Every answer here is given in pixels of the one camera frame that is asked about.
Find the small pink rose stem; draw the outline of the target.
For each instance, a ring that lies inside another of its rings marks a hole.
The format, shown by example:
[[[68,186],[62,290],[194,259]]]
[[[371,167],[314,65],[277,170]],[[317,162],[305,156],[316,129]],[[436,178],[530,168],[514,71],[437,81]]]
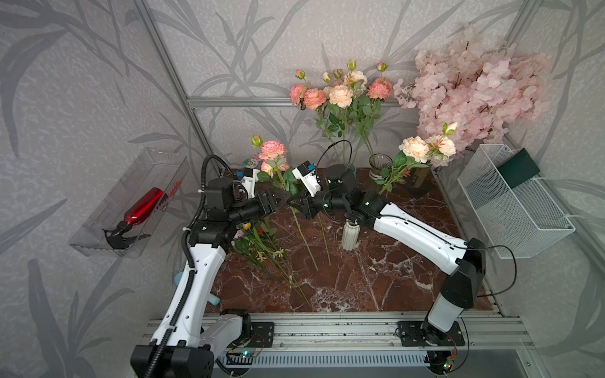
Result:
[[[295,178],[293,168],[288,163],[285,145],[274,140],[264,142],[260,135],[253,135],[250,141],[252,146],[258,148],[258,154],[255,156],[260,163],[258,182],[266,183],[266,187],[276,191],[288,192],[290,195],[298,194],[299,180]]]

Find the pink peach rose stem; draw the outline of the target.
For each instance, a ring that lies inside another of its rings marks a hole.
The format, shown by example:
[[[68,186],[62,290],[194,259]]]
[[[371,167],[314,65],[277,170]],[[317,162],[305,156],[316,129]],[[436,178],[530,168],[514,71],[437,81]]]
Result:
[[[330,143],[337,141],[336,133],[340,131],[339,126],[334,126],[330,121],[329,99],[332,91],[332,77],[325,72],[322,79],[326,83],[324,88],[313,88],[307,74],[302,69],[297,69],[295,78],[301,83],[294,85],[290,90],[290,101],[300,110],[312,110],[316,114],[316,126],[324,138]]]

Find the pale peach rose cluster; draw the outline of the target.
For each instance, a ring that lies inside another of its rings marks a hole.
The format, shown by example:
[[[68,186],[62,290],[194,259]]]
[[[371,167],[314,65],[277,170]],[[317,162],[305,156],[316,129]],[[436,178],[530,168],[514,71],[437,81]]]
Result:
[[[446,166],[457,153],[451,137],[455,135],[458,122],[444,123],[441,134],[431,135],[425,140],[419,136],[403,140],[392,166],[382,169],[379,179],[380,193],[391,193],[396,184],[405,181],[413,169]]]

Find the cream rose cluster stem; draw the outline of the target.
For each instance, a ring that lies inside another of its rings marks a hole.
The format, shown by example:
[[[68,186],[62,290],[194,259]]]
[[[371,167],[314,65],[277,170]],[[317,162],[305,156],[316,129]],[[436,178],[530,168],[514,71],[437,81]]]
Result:
[[[360,132],[366,115],[362,97],[366,94],[367,77],[358,70],[357,61],[351,59],[345,70],[326,72],[323,80],[327,83],[322,90],[326,101],[316,111],[317,126],[330,143],[356,141],[351,152],[351,157],[354,157],[363,144]]]

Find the single pink rose stem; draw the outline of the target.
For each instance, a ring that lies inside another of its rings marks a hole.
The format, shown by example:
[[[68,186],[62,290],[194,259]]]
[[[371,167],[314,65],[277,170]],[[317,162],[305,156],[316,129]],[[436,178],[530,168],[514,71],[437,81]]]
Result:
[[[379,61],[376,66],[378,77],[367,89],[362,90],[362,85],[356,88],[359,81],[354,82],[355,97],[351,113],[354,132],[359,138],[359,143],[366,146],[370,155],[374,154],[370,141],[374,126],[381,118],[383,103],[391,98],[394,91],[393,84],[384,76],[388,68],[389,65],[385,61]]]

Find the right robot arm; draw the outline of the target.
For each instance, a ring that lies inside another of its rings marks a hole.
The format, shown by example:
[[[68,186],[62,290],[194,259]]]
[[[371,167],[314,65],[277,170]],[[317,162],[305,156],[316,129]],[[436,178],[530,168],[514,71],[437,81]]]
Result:
[[[465,241],[439,232],[412,217],[378,192],[363,188],[348,165],[331,165],[317,174],[309,161],[292,169],[303,191],[288,205],[312,219],[320,212],[342,213],[346,221],[391,237],[428,258],[447,276],[440,294],[422,322],[422,334],[432,343],[445,340],[465,311],[474,307],[487,273],[488,247],[479,239]]]

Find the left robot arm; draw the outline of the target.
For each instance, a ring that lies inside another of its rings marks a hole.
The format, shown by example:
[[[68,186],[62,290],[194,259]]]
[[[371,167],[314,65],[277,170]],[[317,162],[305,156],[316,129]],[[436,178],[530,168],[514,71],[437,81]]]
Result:
[[[186,265],[180,283],[151,341],[136,346],[130,357],[138,377],[210,377],[215,368],[230,377],[243,376],[239,370],[228,369],[220,356],[228,347],[252,339],[249,314],[245,310],[226,310],[212,326],[204,328],[206,304],[238,225],[277,212],[291,195],[268,189],[238,203],[233,173],[206,179],[212,160],[225,164],[214,154],[203,161],[199,206],[181,237]]]

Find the small white yellow flowers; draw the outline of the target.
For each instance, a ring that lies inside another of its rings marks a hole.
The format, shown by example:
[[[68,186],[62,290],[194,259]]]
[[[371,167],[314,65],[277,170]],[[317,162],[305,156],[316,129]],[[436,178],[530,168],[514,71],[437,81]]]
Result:
[[[273,261],[283,258],[285,250],[280,248],[278,250],[258,250],[256,259],[260,262]]]

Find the clear glass vase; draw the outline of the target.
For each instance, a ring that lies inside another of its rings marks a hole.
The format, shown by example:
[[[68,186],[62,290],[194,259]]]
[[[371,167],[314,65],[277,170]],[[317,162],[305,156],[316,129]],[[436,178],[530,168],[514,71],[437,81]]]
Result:
[[[384,169],[389,172],[392,167],[393,160],[387,154],[373,154],[369,158],[369,163],[369,177],[372,180],[379,180],[382,178],[381,173]]]

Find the teal plastic scraper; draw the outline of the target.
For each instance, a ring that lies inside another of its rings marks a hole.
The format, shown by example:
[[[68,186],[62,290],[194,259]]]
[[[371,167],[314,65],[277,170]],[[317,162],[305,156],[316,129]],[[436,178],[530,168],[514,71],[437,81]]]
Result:
[[[184,273],[183,272],[178,272],[178,274],[176,274],[176,276],[174,277],[174,283],[176,286],[179,286],[180,283],[184,280]],[[220,304],[220,299],[219,297],[217,297],[216,295],[209,293],[209,297],[208,297],[208,302],[209,304],[211,304],[212,306],[218,306]]]

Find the pink cherry blossom tree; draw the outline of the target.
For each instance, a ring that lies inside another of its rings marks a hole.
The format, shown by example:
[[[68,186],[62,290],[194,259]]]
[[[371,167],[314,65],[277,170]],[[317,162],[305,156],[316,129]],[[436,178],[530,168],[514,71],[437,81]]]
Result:
[[[458,122],[452,160],[477,141],[501,142],[510,124],[534,120],[548,108],[551,56],[518,55],[504,41],[488,48],[470,25],[443,50],[419,51],[414,62],[418,77],[399,80],[394,96],[402,108],[418,111],[417,136],[424,140],[441,134],[444,123]]]

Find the dark green card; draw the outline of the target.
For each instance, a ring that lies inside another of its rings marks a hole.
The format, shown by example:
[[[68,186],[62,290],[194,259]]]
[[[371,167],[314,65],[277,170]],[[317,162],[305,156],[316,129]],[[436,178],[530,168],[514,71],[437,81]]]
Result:
[[[540,173],[540,168],[526,149],[521,149],[514,156],[497,167],[500,175],[514,189]]]

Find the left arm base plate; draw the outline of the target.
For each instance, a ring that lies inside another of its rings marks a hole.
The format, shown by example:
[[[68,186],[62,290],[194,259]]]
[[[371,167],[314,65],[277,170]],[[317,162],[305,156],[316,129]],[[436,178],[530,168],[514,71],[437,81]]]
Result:
[[[248,340],[248,348],[271,348],[274,342],[274,322],[252,322],[251,338]]]

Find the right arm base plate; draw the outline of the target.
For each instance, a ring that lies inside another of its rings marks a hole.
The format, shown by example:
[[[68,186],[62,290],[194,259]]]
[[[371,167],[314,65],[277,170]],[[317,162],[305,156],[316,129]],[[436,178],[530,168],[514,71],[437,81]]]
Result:
[[[425,321],[399,321],[395,336],[407,347],[455,347],[465,346],[464,332],[457,321],[448,332],[426,324]]]

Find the aluminium front rail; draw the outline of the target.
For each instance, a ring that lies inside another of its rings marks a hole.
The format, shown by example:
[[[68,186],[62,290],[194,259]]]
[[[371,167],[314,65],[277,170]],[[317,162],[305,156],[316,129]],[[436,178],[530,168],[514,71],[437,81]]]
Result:
[[[397,332],[400,321],[420,321],[424,313],[253,313],[253,322],[272,322],[270,351],[394,351],[403,345]],[[532,350],[529,332],[520,318],[506,318],[496,311],[471,310],[458,319],[457,335],[465,344],[456,350]]]

